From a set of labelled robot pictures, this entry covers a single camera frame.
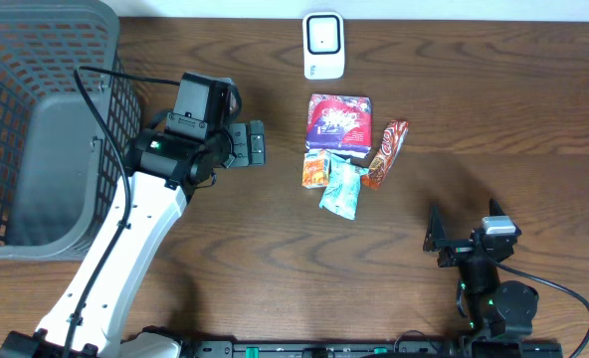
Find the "orange juice carton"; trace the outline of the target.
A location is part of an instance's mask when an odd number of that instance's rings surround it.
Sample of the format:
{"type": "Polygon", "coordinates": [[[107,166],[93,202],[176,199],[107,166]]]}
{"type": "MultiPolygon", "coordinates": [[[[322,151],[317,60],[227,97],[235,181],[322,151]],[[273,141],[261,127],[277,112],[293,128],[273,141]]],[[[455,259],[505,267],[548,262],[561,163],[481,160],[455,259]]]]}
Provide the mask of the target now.
{"type": "Polygon", "coordinates": [[[325,149],[304,155],[301,185],[306,189],[326,187],[329,183],[330,153],[325,149]]]}

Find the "purple pink tissue pack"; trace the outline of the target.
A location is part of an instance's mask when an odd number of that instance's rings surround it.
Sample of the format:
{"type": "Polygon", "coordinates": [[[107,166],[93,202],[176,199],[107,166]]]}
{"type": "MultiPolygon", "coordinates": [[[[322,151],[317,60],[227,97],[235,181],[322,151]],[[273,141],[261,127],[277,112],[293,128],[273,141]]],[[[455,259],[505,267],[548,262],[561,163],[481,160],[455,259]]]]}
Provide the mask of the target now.
{"type": "Polygon", "coordinates": [[[365,158],[372,146],[372,104],[366,96],[315,93],[306,121],[307,151],[365,158]]]}

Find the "teal white snack packet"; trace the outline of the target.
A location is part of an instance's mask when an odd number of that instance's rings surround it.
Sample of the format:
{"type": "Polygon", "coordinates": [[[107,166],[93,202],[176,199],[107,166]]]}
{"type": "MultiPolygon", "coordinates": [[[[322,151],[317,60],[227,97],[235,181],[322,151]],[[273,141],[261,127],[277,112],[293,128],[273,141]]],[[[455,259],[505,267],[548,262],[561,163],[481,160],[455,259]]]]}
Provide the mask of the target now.
{"type": "Polygon", "coordinates": [[[319,207],[347,220],[354,220],[361,187],[361,177],[368,169],[353,165],[334,153],[330,156],[329,183],[319,207]]]}

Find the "red chocolate bar wrapper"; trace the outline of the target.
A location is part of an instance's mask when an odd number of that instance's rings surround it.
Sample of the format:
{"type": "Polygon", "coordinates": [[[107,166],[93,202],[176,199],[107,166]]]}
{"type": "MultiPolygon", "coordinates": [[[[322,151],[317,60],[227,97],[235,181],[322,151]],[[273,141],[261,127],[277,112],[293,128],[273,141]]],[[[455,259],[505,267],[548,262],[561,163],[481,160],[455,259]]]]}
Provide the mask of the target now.
{"type": "Polygon", "coordinates": [[[368,172],[361,177],[361,183],[377,190],[387,177],[398,157],[409,130],[407,120],[391,120],[383,131],[380,148],[371,161],[368,172]]]}

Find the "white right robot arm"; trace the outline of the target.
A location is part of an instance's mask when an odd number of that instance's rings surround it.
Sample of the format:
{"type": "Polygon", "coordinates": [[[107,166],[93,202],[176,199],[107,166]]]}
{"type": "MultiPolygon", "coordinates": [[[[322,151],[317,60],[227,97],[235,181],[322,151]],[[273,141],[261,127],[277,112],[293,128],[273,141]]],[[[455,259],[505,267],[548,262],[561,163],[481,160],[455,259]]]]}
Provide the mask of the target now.
{"type": "Polygon", "coordinates": [[[521,338],[532,333],[538,292],[521,281],[502,281],[497,272],[497,266],[514,254],[520,235],[520,228],[494,199],[490,213],[466,239],[450,239],[438,208],[430,209],[423,250],[438,255],[440,268],[459,271],[459,314],[481,337],[521,338]]]}

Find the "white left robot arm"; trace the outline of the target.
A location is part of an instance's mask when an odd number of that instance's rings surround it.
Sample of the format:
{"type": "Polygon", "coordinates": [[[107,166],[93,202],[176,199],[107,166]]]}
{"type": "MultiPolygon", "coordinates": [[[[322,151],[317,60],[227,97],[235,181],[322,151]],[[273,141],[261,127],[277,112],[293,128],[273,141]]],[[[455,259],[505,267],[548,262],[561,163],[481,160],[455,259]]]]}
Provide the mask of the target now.
{"type": "Polygon", "coordinates": [[[190,344],[147,327],[124,341],[126,318],[152,259],[194,191],[215,182],[215,169],[263,165],[261,121],[232,123],[195,140],[144,129],[131,142],[128,178],[76,276],[36,331],[10,332],[2,357],[188,357],[190,344]]]}

